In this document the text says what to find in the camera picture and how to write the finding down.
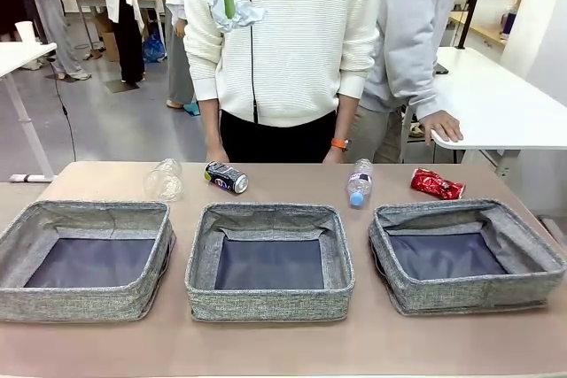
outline gray hoodie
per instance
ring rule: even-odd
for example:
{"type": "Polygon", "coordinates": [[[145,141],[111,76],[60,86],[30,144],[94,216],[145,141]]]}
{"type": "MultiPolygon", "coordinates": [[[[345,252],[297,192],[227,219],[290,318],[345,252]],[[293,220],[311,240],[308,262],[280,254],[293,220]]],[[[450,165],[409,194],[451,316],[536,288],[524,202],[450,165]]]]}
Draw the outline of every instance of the gray hoodie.
{"type": "Polygon", "coordinates": [[[402,104],[418,119],[439,111],[433,85],[436,52],[454,0],[381,0],[375,65],[360,105],[389,112],[402,104]]]}

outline cardboard box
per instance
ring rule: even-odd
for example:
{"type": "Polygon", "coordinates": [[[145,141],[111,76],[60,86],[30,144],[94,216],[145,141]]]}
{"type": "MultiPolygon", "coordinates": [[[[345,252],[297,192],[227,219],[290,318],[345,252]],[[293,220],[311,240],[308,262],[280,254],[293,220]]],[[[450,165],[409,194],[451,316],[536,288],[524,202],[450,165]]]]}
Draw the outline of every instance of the cardboard box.
{"type": "Polygon", "coordinates": [[[100,12],[93,18],[95,27],[100,35],[103,33],[111,33],[113,31],[113,22],[108,18],[108,12],[100,12]]]}
{"type": "Polygon", "coordinates": [[[118,46],[116,45],[116,39],[114,38],[114,33],[102,33],[103,42],[106,48],[106,59],[111,62],[120,61],[120,55],[118,53],[118,46]]]}

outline black pants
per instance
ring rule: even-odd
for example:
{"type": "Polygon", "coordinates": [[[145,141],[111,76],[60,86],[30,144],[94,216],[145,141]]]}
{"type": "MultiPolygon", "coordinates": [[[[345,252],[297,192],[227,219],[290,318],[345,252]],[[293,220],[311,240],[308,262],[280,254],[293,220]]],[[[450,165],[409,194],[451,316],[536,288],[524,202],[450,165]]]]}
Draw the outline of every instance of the black pants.
{"type": "Polygon", "coordinates": [[[231,163],[322,163],[337,114],[296,127],[271,127],[221,112],[222,146],[231,163]]]}
{"type": "Polygon", "coordinates": [[[144,77],[142,35],[134,8],[126,0],[120,0],[118,23],[113,22],[113,32],[120,55],[122,79],[127,83],[137,83],[144,77]]]}

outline clear plastic bottle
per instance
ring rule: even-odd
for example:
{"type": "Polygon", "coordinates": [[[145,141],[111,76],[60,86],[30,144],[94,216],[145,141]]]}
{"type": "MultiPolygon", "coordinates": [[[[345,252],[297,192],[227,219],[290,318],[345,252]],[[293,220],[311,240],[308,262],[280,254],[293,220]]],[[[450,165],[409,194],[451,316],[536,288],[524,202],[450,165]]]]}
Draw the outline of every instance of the clear plastic bottle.
{"type": "Polygon", "coordinates": [[[372,172],[372,163],[365,158],[359,159],[354,165],[346,186],[351,206],[360,207],[364,204],[364,198],[372,190],[372,172]]]}
{"type": "Polygon", "coordinates": [[[144,179],[144,190],[151,199],[178,201],[183,196],[182,167],[172,158],[164,159],[144,179]]]}

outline blue bag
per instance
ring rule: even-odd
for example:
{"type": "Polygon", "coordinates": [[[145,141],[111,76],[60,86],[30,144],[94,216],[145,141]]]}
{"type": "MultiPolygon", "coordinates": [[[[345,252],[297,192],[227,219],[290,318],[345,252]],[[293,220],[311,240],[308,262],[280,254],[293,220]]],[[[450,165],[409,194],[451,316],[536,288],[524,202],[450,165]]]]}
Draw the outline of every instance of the blue bag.
{"type": "Polygon", "coordinates": [[[159,38],[158,31],[151,33],[144,42],[144,62],[161,62],[166,58],[166,48],[159,38]]]}

